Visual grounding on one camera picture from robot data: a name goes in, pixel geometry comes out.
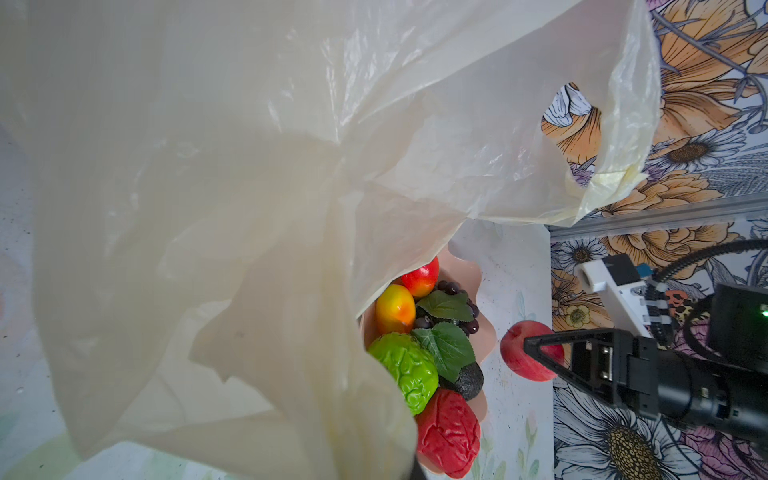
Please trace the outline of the pink scalloped fruit plate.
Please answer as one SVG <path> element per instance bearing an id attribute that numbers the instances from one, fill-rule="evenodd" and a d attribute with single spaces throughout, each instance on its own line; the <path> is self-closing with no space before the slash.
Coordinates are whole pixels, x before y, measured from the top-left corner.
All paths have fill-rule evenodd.
<path id="1" fill-rule="evenodd" d="M 482 283 L 482 271 L 480 266 L 472 261 L 458 258 L 444 248 L 437 255 L 441 267 L 439 279 L 455 281 L 467 292 L 469 299 L 476 300 L 479 287 Z M 478 317 L 479 330 L 469 336 L 476 362 L 481 365 L 497 346 L 497 334 L 493 325 L 482 314 Z M 358 327 L 362 336 L 363 345 L 368 348 L 379 336 L 375 320 L 375 303 L 372 303 L 363 314 L 358 317 Z M 468 401 L 469 407 L 476 415 L 478 421 L 483 423 L 488 416 L 488 402 L 484 391 Z"/>

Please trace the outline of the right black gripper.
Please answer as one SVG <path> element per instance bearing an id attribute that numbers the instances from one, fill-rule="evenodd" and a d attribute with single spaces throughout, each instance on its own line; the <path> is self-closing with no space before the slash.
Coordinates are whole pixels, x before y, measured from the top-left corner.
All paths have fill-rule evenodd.
<path id="1" fill-rule="evenodd" d="M 603 403 L 679 425 L 707 426 L 752 444 L 767 441 L 767 292 L 721 283 L 695 309 L 710 316 L 703 341 L 663 350 L 650 332 L 645 282 L 625 255 L 579 265 L 575 275 L 619 317 L 616 329 L 528 337 L 524 352 Z"/>

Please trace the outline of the translucent cream plastic bag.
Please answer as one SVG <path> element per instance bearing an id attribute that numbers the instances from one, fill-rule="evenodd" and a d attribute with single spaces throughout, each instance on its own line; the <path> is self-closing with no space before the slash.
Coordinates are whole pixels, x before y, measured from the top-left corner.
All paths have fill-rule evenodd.
<path id="1" fill-rule="evenodd" d="M 5 1 L 33 309 L 78 453 L 404 479 L 357 320 L 469 219 L 570 226 L 640 182 L 643 1 Z"/>

